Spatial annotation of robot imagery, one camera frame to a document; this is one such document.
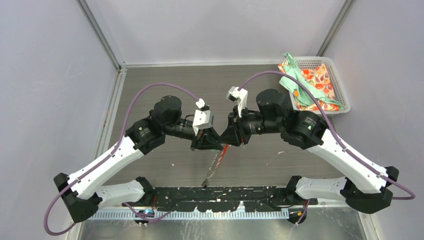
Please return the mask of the red handled metal keyring holder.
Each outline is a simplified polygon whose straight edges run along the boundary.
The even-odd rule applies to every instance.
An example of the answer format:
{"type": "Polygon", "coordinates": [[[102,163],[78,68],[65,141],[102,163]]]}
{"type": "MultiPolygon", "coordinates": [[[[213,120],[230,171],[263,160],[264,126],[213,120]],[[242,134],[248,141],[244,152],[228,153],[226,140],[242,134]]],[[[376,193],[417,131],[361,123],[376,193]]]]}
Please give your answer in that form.
{"type": "Polygon", "coordinates": [[[210,167],[208,168],[208,172],[206,174],[206,178],[203,181],[203,183],[201,184],[201,186],[203,188],[207,188],[210,185],[210,180],[215,175],[215,173],[217,171],[217,168],[220,166],[220,164],[221,164],[221,162],[222,162],[222,160],[223,160],[223,158],[224,158],[224,156],[225,156],[225,154],[226,154],[229,146],[230,146],[229,144],[223,144],[222,145],[223,149],[216,151],[216,154],[214,156],[214,159],[213,159],[210,167]]]}

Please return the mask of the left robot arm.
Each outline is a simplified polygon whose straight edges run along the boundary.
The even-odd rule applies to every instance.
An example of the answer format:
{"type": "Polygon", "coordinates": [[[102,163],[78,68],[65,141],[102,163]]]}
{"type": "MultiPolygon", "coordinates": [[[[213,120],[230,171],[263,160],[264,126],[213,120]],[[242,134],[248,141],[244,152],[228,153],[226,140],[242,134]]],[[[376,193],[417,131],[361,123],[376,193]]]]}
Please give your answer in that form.
{"type": "Polygon", "coordinates": [[[182,102],[172,95],[157,102],[149,115],[125,130],[123,137],[86,167],[72,174],[59,173],[53,181],[72,220],[83,222],[99,209],[123,203],[153,204],[155,190],[144,177],[127,183],[105,185],[130,163],[163,145],[166,136],[190,141],[191,150],[222,150],[213,128],[213,115],[202,99],[196,102],[193,120],[182,118],[182,102]]]}

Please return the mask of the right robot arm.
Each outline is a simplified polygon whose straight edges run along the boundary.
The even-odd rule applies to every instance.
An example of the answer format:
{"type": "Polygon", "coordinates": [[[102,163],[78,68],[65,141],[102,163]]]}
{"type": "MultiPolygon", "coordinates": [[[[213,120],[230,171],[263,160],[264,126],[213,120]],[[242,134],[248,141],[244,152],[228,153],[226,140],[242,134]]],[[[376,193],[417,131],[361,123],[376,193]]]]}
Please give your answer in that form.
{"type": "Polygon", "coordinates": [[[350,155],[348,145],[332,135],[323,118],[311,111],[295,110],[290,96],[276,89],[266,89],[256,96],[258,110],[246,106],[248,93],[232,87],[227,94],[236,106],[228,115],[228,125],[221,135],[224,144],[238,147],[247,144],[252,135],[280,134],[291,146],[306,150],[324,159],[342,173],[339,178],[312,179],[292,176],[285,188],[285,198],[291,205],[303,200],[327,199],[345,202],[365,214],[373,214],[390,206],[393,193],[389,190],[399,176],[393,166],[383,167],[350,155]]]}

